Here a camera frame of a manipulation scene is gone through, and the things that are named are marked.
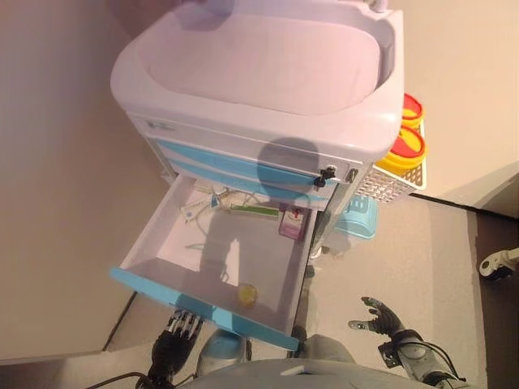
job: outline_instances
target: small package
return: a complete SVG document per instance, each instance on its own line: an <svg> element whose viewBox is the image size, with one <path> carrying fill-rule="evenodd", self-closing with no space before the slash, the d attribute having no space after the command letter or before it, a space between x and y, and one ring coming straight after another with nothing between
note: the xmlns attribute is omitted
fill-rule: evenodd
<svg viewBox="0 0 519 389"><path fill-rule="evenodd" d="M298 240L302 236L307 213L306 208L287 206L281 219L279 234Z"/></svg>

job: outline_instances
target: yellow ball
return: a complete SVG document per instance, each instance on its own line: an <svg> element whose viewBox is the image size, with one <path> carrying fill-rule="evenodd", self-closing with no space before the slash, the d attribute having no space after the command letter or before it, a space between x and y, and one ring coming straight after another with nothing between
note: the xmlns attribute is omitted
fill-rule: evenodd
<svg viewBox="0 0 519 389"><path fill-rule="evenodd" d="M258 300L258 291L250 284L238 285L238 301L243 308L252 308Z"/></svg>

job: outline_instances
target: yellow container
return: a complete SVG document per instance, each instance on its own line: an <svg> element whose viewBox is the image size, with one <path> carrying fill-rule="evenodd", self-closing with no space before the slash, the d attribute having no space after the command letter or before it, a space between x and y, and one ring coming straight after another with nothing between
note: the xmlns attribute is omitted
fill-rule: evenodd
<svg viewBox="0 0 519 389"><path fill-rule="evenodd" d="M397 176L420 165L427 154L422 136L409 127L402 126L391 151L375 165Z"/></svg>
<svg viewBox="0 0 519 389"><path fill-rule="evenodd" d="M412 129L418 129L425 116L425 109L411 95L404 95L404 110L402 112L402 125Z"/></svg>

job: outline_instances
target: blue drawer handle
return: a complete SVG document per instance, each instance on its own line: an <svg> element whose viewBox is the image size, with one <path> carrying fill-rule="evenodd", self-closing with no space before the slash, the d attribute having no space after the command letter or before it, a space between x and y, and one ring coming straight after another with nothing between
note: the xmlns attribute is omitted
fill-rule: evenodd
<svg viewBox="0 0 519 389"><path fill-rule="evenodd" d="M178 308L189 310L194 314L213 321L218 327L227 331L236 332L247 337L250 336L288 350L296 350L298 348L299 341L281 331L263 326L223 308L212 306L194 297L180 293L175 289L168 288L142 276L137 276L130 271L112 267L110 275L115 280L133 288L137 292L147 295L153 300L168 306L177 306Z"/></svg>
<svg viewBox="0 0 519 389"><path fill-rule="evenodd" d="M206 180L220 182L225 186L231 186L233 188L244 190L249 193L258 193L260 195L266 195L275 199L288 199L288 200L297 200L297 199L306 199L309 201L324 201L328 200L327 197L319 197L314 195L303 194L299 192L294 192L292 190L280 189L274 186L262 185L259 182L253 182L244 180L242 178L229 176L224 173L213 172L212 170L206 170L200 168L198 166L187 164L186 162L182 162L180 160L174 160L168 158L168 161L174 167L175 165L196 174L199 177L205 178Z"/></svg>
<svg viewBox="0 0 519 389"><path fill-rule="evenodd" d="M314 177L307 174L276 169L267 165L256 164L248 160L222 156L215 152L207 152L205 150L182 146L181 144L171 143L165 140L158 140L158 143L169 150L177 152L178 154L186 156L192 160L196 160L204 165L212 166L216 169L224 170L232 174L254 178L261 182L313 186L314 180L317 178L317 176Z"/></svg>

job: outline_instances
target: cable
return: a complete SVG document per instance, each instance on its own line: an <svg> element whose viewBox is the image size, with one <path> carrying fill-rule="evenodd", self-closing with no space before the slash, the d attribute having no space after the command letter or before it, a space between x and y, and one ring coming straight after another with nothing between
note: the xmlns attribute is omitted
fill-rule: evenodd
<svg viewBox="0 0 519 389"><path fill-rule="evenodd" d="M427 342L402 342L399 344L399 347L406 345L406 344L414 344L417 346L423 346L423 347L429 348L433 353L436 353L441 359L444 360L445 365L447 365L447 367L451 370L451 373L454 375L454 377L456 377L457 379L462 381L462 379L457 375L457 371L456 371L456 368L454 368L453 361L440 346L437 346L436 344L433 344L433 343L427 343Z"/></svg>
<svg viewBox="0 0 519 389"><path fill-rule="evenodd" d="M121 379L129 378L129 377L139 377L139 380L142 380L149 387L149 389L157 389L146 374L142 374L142 373L139 373L136 371L118 375L117 377L107 379L107 380L103 381L102 383L97 383L95 385L92 385L91 387L87 387L86 389L97 389L98 387L103 387L104 385L108 385L109 383L114 383L116 381L120 381Z"/></svg>
<svg viewBox="0 0 519 389"><path fill-rule="evenodd" d="M189 374L189 375L188 375L187 377L185 377L181 382L179 382L179 383L175 383L175 386L176 386L176 387L179 387L180 385L183 385L184 383L186 383L188 379L190 379L190 378L194 378L194 377L195 377L194 374Z"/></svg>
<svg viewBox="0 0 519 389"><path fill-rule="evenodd" d="M453 371L454 375L457 378L461 379L460 376L458 375L457 371L456 371L456 368L454 367L454 364L453 364L453 361L451 360L451 357L447 354L447 352L445 350L443 350L440 346L438 346L438 345L436 345L434 343L431 343L431 342L425 342L425 343L427 343L431 347L436 347L437 349L439 349L445 355L445 357L447 357L448 363L449 363L449 367Z"/></svg>

